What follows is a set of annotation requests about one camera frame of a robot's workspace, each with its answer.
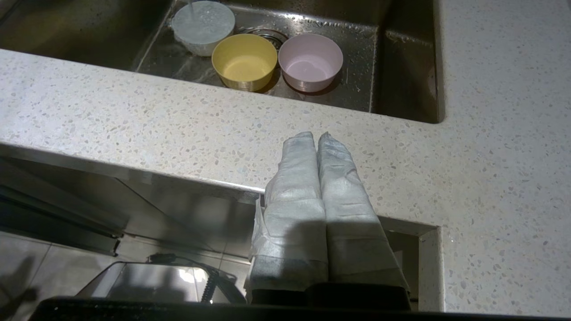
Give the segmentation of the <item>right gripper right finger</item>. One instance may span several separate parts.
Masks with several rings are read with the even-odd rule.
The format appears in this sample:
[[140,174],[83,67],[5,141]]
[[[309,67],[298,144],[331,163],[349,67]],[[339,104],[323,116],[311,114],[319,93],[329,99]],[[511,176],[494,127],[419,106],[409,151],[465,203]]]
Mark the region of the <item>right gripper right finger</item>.
[[324,309],[410,311],[410,289],[348,148],[318,140],[317,188],[325,212],[328,278],[308,303]]

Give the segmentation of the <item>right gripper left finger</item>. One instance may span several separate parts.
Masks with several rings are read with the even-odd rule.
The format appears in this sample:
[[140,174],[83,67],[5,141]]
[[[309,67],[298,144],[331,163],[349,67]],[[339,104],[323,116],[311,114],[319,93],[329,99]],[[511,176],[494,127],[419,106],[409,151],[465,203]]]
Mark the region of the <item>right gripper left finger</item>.
[[326,211],[311,132],[283,143],[277,172],[256,203],[249,261],[250,304],[304,305],[309,288],[328,282]]

